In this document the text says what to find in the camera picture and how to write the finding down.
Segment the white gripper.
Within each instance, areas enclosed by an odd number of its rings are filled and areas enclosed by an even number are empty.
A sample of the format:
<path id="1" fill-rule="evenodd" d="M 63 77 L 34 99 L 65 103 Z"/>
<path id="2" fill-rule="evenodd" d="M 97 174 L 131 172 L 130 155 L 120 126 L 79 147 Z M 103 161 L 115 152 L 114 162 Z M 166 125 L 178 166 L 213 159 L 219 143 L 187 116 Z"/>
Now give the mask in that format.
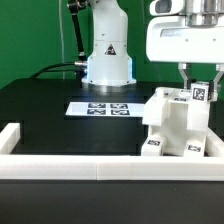
<path id="1" fill-rule="evenodd" d="M 194 81 L 189 63 L 217 64 L 217 74 L 209 82 L 211 99 L 217 100 L 224 79 L 224 0 L 153 0 L 149 10 L 149 60 L 180 62 L 185 89 Z"/>

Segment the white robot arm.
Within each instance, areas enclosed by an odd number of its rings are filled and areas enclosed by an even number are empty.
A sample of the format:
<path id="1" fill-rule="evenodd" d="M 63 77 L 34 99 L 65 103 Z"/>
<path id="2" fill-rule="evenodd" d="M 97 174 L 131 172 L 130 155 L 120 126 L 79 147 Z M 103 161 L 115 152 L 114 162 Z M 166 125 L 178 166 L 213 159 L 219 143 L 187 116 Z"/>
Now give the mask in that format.
<path id="1" fill-rule="evenodd" d="M 127 54 L 128 17 L 117 0 L 89 0 L 93 12 L 93 52 L 82 83 L 101 91 L 133 85 L 132 59 Z M 214 64 L 210 82 L 217 94 L 224 77 L 224 0 L 153 0 L 147 28 L 146 55 L 151 61 L 176 62 L 190 87 L 191 63 Z"/>

